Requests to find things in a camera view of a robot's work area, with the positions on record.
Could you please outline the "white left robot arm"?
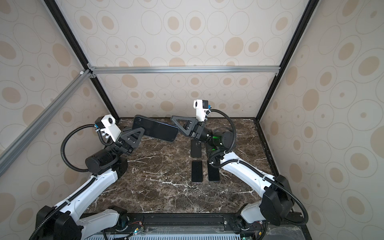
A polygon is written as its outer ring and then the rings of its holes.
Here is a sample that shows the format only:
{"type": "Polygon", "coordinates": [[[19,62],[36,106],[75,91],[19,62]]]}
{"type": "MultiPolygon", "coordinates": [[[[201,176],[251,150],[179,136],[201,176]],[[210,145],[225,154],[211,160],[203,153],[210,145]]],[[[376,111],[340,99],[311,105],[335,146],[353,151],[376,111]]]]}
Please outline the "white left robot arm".
{"type": "Polygon", "coordinates": [[[128,169],[121,155],[138,148],[145,129],[124,128],[115,142],[86,159],[90,178],[74,193],[54,207],[45,206],[36,217],[31,240],[84,240],[108,228],[122,232],[128,228],[127,210],[112,206],[99,214],[82,218],[83,213],[101,193],[120,179],[128,169]]]}

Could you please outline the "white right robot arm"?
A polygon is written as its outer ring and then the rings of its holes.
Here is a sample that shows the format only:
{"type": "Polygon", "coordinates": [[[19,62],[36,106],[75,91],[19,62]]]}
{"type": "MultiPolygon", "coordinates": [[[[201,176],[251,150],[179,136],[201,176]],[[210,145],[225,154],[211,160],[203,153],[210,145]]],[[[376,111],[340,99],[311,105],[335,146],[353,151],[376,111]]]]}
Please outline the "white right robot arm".
{"type": "Polygon", "coordinates": [[[208,164],[212,169],[223,169],[235,175],[250,186],[261,201],[247,204],[240,210],[241,219],[247,223],[266,220],[279,226],[288,222],[288,214],[294,205],[294,199],[282,176],[275,178],[242,160],[234,151],[236,146],[236,127],[228,118],[231,130],[218,132],[206,128],[204,121],[196,118],[173,116],[172,122],[183,135],[206,145],[208,164]]]}

